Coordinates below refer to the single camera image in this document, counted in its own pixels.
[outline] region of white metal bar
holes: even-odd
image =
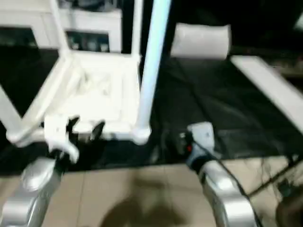
[[[140,56],[143,0],[134,1],[132,55]]]
[[[149,127],[171,0],[154,0],[148,36],[137,128]]]
[[[0,121],[10,133],[19,132],[23,129],[22,119],[11,103],[9,97],[0,85]]]
[[[52,15],[53,15],[53,19],[54,19],[54,22],[56,25],[57,33],[58,33],[60,50],[67,51],[67,50],[69,50],[69,46],[68,46],[66,34],[65,34],[63,26],[61,24],[59,6],[57,3],[57,0],[50,0],[50,5],[51,5]]]
[[[303,95],[256,56],[233,56],[232,62],[303,134]]]

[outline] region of black surface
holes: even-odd
[[[146,52],[153,0],[145,0],[143,8],[141,53]],[[134,0],[123,4],[123,51],[131,51]],[[173,0],[169,13],[163,52],[168,54],[172,46],[177,23],[224,26],[231,25],[232,45],[291,51],[303,54],[303,31],[295,30],[295,24],[303,13],[301,0],[254,1],[190,1]]]
[[[21,115],[57,59],[56,51],[1,48],[0,83]],[[79,163],[71,170],[146,166],[183,160],[167,148],[170,131],[190,123],[211,121],[216,148],[223,158],[298,154],[302,135],[228,60],[166,58],[161,69],[151,116],[152,135],[144,146],[128,141],[80,145]],[[0,130],[0,144],[5,131]],[[19,173],[37,156],[43,143],[27,148],[6,146],[0,152],[0,174]]]
[[[229,61],[167,59],[155,109],[164,131],[211,121],[224,158],[300,153],[303,145],[297,129]]]

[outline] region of red light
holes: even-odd
[[[186,147],[186,149],[187,149],[188,152],[191,152],[192,149],[193,149],[193,147],[192,147],[191,145],[188,145],[188,146]]]

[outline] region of white cabinet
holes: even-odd
[[[1,0],[0,26],[29,27],[40,48],[58,48],[58,37],[49,0]],[[61,9],[61,23],[67,31],[108,34],[111,52],[122,50],[122,12],[87,12]]]
[[[108,34],[111,52],[122,50],[122,13],[117,9],[112,12],[86,12],[81,10],[61,9],[61,23],[65,30]],[[51,13],[44,13],[43,20],[51,47],[58,47],[58,37]]]

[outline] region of white platform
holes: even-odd
[[[49,95],[39,93],[37,105],[51,99],[47,114],[79,116],[80,121],[73,128],[76,133],[90,134],[104,120],[104,137],[129,139],[139,106],[139,59],[126,54],[81,51],[71,51],[69,58],[59,59],[41,88],[49,90]]]

